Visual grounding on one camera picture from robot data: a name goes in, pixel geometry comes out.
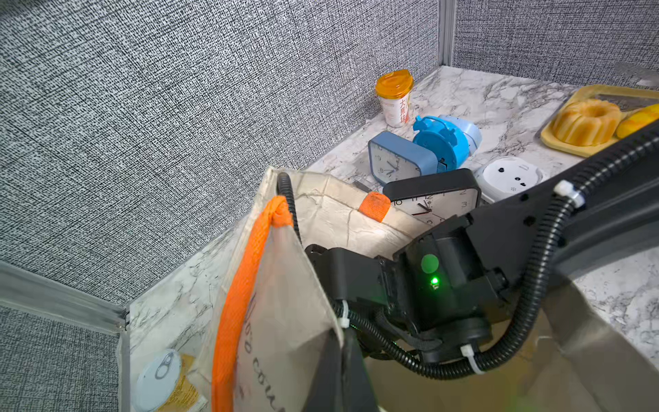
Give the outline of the bundt cake toy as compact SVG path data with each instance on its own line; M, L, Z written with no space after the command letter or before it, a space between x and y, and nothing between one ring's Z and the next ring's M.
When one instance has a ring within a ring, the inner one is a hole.
M622 118L616 104L588 99L561 109L550 128L554 137L565 144L590 147L608 142Z

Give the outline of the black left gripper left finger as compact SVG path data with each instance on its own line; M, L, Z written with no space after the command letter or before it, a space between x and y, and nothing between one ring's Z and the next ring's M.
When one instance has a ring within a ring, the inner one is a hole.
M343 410L343 353L334 331L328 333L303 407L304 412Z

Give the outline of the light blue round alarm clock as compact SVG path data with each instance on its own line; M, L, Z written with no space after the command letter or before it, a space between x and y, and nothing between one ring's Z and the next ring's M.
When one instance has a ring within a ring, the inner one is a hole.
M482 132L481 130L472 122L468 120L456 118L453 116L441 116L443 120L446 120L463 132L465 137L469 142L470 146L470 155L473 156L476 151L482 145Z

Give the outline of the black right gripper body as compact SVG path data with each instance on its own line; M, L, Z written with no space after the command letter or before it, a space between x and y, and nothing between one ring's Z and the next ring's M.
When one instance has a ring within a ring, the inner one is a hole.
M305 254L330 300L345 300L350 310L382 328L407 328L407 267L401 259L320 245L309 245Z

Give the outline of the white round alarm clock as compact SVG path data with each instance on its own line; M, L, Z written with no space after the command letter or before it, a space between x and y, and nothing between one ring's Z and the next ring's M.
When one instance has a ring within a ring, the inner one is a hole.
M482 200L494 204L539 185L548 175L539 167L515 156L491 161L475 172Z

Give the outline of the beige canvas tote bag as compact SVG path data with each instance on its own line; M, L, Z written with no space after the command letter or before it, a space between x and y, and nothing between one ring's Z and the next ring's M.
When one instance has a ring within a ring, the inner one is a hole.
M658 164L584 163L432 228L325 174L271 170L192 372L214 411L370 408L363 360L428 379L504 365L547 293L658 243ZM357 382L356 388L350 383Z

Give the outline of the black square alarm clock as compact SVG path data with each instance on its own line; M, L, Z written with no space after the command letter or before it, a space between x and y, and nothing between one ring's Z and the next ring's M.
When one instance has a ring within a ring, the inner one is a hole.
M393 206L423 223L436 226L453 216L462 216L478 206L482 190L466 168L436 173L384 186Z

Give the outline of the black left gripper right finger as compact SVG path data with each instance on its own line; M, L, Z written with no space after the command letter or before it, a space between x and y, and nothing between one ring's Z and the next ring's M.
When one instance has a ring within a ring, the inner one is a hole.
M359 341L353 329L343 331L342 403L343 411L378 412Z

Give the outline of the yellow bread loaf toy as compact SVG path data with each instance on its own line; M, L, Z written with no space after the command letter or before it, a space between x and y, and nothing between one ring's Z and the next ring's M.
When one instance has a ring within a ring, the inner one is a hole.
M651 105L627 116L617 127L615 135L619 139L630 136L659 118L659 105Z

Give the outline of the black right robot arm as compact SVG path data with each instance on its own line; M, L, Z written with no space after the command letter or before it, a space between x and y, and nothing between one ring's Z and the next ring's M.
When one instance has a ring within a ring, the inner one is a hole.
M453 216L392 257L305 252L366 356L461 379L518 353L547 292L658 244L658 125L518 195Z

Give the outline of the blue-grey rectangular alarm clock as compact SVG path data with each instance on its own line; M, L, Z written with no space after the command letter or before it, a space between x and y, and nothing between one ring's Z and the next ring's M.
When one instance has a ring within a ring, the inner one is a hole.
M381 185L438 171L439 162L432 151L389 131L380 132L367 148L372 176Z

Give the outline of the cup with orange lid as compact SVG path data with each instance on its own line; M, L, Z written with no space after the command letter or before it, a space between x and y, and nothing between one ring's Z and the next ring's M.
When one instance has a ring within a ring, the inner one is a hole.
M415 79L409 70L397 70L379 77L375 92L387 125L402 127L408 123L410 94Z

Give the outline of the blue round whale alarm clock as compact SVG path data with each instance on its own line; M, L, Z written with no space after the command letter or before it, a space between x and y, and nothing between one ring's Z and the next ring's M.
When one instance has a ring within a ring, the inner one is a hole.
M416 132L413 143L436 156L438 173L457 170L470 156L468 138L448 120L417 116L413 130Z

